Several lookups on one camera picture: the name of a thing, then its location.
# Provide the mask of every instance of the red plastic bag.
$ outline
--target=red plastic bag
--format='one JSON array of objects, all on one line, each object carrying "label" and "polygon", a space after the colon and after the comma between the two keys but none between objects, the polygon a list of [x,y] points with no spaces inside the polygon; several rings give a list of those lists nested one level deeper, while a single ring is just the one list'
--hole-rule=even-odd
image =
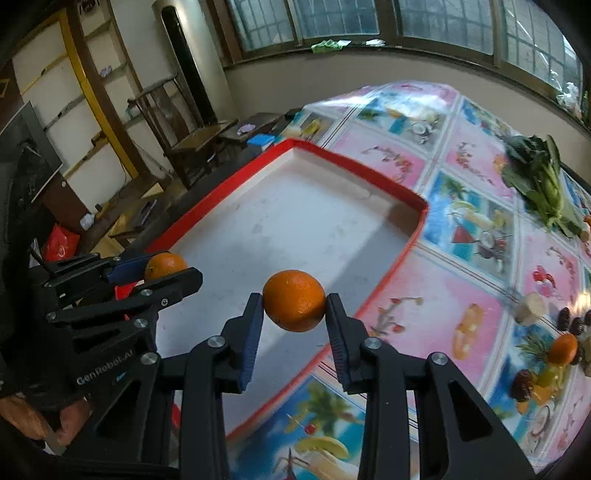
[{"label": "red plastic bag", "polygon": [[80,241],[80,235],[54,225],[43,249],[43,258],[48,262],[57,262],[73,257]]}]

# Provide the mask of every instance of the window sill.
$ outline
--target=window sill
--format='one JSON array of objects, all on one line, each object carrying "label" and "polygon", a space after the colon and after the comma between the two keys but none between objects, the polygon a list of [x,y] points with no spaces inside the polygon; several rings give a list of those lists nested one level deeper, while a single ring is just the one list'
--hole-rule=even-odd
[{"label": "window sill", "polygon": [[[507,83],[510,86],[517,88],[517,89],[525,92],[526,94],[529,94],[530,96],[533,96],[535,100],[541,102],[544,106],[550,108],[555,113],[562,116],[566,121],[571,123],[571,125],[573,125],[575,128],[577,128],[581,133],[583,133],[585,136],[587,136],[588,138],[591,139],[591,128],[587,127],[583,123],[583,121],[579,120],[575,116],[571,115],[568,111],[563,109],[558,104],[558,102],[556,101],[555,98],[548,95],[547,92],[549,89],[551,89],[550,86],[547,86],[547,89],[546,88],[538,89],[538,88],[534,88],[534,87],[525,85],[523,82],[519,82],[516,80],[516,78],[504,73],[502,71],[503,68],[499,69],[499,68],[493,67],[493,65],[482,64],[482,63],[478,63],[476,61],[471,61],[471,60],[459,58],[459,57],[452,56],[452,55],[447,55],[447,54],[433,52],[433,51],[426,51],[426,50],[421,50],[421,49],[417,49],[417,48],[409,48],[409,47],[401,47],[401,46],[368,47],[362,43],[354,43],[354,42],[351,42],[348,46],[343,47],[342,50],[335,50],[334,52],[321,53],[318,55],[334,55],[334,54],[339,54],[343,51],[346,51],[346,52],[352,52],[352,51],[389,52],[389,53],[398,53],[398,54],[402,54],[402,55],[406,55],[406,56],[429,57],[430,59],[436,59],[436,60],[441,61],[443,63],[453,63],[454,65],[457,65],[459,67],[469,69],[472,71],[476,71],[481,74],[485,73],[487,75],[487,77],[493,76],[496,80],[500,80],[504,83]],[[303,53],[311,54],[310,47],[309,46],[302,46],[302,47],[293,48],[292,46],[287,46],[284,49],[274,48],[273,51],[271,51],[269,53],[264,53],[260,56],[241,60],[241,61],[236,62],[234,64],[225,66],[224,70],[232,70],[232,69],[240,67],[244,64],[257,62],[257,61],[261,61],[261,60],[269,60],[269,59],[274,59],[274,58],[278,58],[278,57],[282,57],[282,56],[286,56],[286,55],[303,54]],[[517,67],[513,68],[512,66],[510,66],[510,67],[511,68],[509,68],[507,70],[517,70],[517,71],[519,71],[519,73],[522,73],[523,75],[527,75],[528,77],[531,77],[533,83],[541,83],[541,80],[538,80],[536,77],[534,77],[533,75],[530,75],[525,70],[518,69]]]}]

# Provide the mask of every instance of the white plastic bag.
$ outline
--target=white plastic bag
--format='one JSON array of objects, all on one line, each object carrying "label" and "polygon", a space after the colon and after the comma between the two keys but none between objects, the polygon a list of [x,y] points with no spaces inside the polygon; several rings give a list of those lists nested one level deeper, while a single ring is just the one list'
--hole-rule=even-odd
[{"label": "white plastic bag", "polygon": [[567,82],[568,93],[561,93],[556,96],[556,101],[563,108],[572,113],[579,120],[583,117],[579,105],[579,89],[573,82]]}]

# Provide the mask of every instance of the orange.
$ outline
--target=orange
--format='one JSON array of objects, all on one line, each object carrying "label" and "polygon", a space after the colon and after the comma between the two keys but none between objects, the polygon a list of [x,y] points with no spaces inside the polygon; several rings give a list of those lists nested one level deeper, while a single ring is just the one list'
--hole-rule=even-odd
[{"label": "orange", "polygon": [[182,257],[170,252],[164,252],[150,258],[144,272],[144,280],[157,280],[166,275],[185,270],[188,267],[187,262]]},{"label": "orange", "polygon": [[273,275],[262,289],[262,304],[273,322],[290,332],[306,332],[322,320],[326,295],[322,285],[299,270]]},{"label": "orange", "polygon": [[566,365],[573,361],[577,353],[577,338],[572,333],[560,335],[550,347],[548,362],[554,365]]}]

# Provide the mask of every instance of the monitor screen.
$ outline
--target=monitor screen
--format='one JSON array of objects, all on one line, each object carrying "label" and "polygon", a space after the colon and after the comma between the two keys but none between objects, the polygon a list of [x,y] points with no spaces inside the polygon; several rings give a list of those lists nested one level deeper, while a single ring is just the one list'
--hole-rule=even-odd
[{"label": "monitor screen", "polygon": [[28,207],[61,168],[62,162],[47,139],[31,102],[23,106],[0,133],[0,169],[8,174]]}]

